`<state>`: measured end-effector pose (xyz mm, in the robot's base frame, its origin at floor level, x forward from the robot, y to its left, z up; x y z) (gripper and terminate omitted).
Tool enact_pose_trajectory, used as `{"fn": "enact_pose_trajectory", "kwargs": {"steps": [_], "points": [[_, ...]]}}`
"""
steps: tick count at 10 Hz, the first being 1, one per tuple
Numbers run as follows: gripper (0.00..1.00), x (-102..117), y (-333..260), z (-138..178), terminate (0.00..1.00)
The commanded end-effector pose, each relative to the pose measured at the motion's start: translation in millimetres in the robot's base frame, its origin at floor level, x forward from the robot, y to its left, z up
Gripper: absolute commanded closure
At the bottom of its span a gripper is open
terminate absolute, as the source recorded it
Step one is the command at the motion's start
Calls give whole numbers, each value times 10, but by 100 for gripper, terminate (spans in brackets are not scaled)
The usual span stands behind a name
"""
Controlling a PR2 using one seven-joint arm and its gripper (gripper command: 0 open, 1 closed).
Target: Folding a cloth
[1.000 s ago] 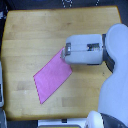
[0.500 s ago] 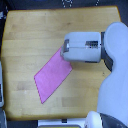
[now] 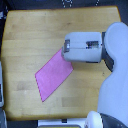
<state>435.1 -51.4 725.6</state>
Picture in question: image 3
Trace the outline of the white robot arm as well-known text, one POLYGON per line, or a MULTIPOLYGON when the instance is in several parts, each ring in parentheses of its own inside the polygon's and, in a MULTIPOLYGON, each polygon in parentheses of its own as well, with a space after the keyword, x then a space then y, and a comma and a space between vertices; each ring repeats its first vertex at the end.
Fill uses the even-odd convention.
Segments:
POLYGON ((105 61, 111 74, 100 87, 97 111, 90 111, 85 128, 128 128, 128 26, 112 23, 105 32, 71 32, 62 57, 69 62, 105 61))

